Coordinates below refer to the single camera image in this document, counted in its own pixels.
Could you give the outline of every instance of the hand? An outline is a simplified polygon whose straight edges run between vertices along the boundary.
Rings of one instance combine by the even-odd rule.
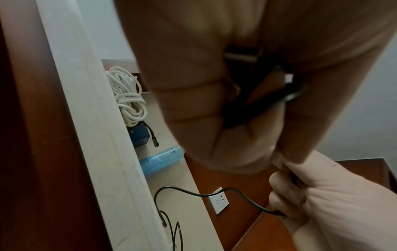
[[[397,250],[397,195],[313,152],[301,165],[286,163],[302,181],[291,183],[286,171],[270,177],[273,209],[298,251]]]
[[[351,99],[397,25],[395,0],[115,0],[140,71],[181,146],[204,165],[257,172],[275,149],[303,162]],[[228,45],[262,47],[308,91],[223,129],[237,91]],[[259,99],[284,86],[271,74]]]

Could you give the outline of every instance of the outlet faceplate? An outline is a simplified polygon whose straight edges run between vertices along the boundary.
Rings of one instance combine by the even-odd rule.
[[[211,205],[214,208],[216,214],[219,214],[229,204],[224,192],[219,193],[214,196],[210,196],[209,199],[210,199]]]

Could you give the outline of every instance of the coiled white cable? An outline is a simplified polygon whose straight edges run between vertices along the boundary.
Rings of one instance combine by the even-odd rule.
[[[109,71],[106,71],[106,75],[125,125],[133,127],[143,121],[148,115],[148,111],[145,107],[146,101],[141,96],[141,84],[136,77],[117,66],[113,66]]]

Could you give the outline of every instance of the cable connector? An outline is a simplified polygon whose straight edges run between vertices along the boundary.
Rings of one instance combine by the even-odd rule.
[[[156,136],[152,136],[152,140],[153,140],[154,147],[158,147],[159,143],[157,142]]]

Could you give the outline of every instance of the light blue tube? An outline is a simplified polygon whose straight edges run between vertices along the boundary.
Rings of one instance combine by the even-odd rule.
[[[169,148],[161,153],[152,155],[139,161],[145,177],[177,162],[184,156],[180,146]]]

